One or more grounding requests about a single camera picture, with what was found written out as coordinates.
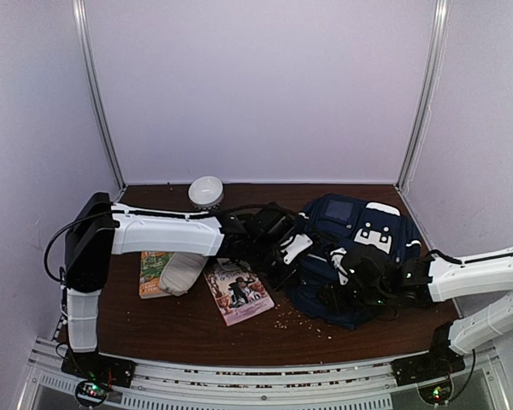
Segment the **navy blue student backpack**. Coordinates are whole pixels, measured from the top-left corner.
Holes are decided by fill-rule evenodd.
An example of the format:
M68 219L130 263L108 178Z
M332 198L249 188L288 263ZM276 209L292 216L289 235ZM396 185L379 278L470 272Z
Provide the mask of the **navy blue student backpack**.
M394 294L390 277L403 263L419 257L421 235L410 217L398 208L340 194L326 194L308 202L295 225L297 233L319 237L305 255L297 258L294 281L286 287L292 305L311 318L353 330L378 315L329 313L320 302L320 288L339 279L329 253L344 248L345 267L355 272L361 286L375 286L385 298Z

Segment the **white quilted pencil pouch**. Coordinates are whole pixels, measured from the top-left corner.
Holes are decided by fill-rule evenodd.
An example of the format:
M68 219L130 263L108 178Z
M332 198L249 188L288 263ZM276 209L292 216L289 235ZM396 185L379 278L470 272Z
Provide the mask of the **white quilted pencil pouch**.
M208 258L192 253L174 253L163 268L158 286L167 296L183 296L195 284Z

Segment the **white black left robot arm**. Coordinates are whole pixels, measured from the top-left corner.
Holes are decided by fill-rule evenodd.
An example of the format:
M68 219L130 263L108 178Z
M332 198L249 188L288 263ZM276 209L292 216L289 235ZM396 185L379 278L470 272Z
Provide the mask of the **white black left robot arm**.
M100 296L115 257L144 251L239 262L272 279L285 278L312 244L295 231L297 214L271 202L200 212L137 208L92 194L65 237L64 277L68 347L88 379L106 370L97 325Z

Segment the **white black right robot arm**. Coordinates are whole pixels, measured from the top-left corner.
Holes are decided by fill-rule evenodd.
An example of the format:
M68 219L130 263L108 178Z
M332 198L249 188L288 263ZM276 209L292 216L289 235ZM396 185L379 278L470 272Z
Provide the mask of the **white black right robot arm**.
M328 243L312 255L323 283L317 298L329 313L368 320L388 310L430 308L459 296L504 292L469 317L439 325L424 354L392 363L398 382L442 377L464 358L513 330L513 246L479 255L426 254L416 237L363 229L350 241Z

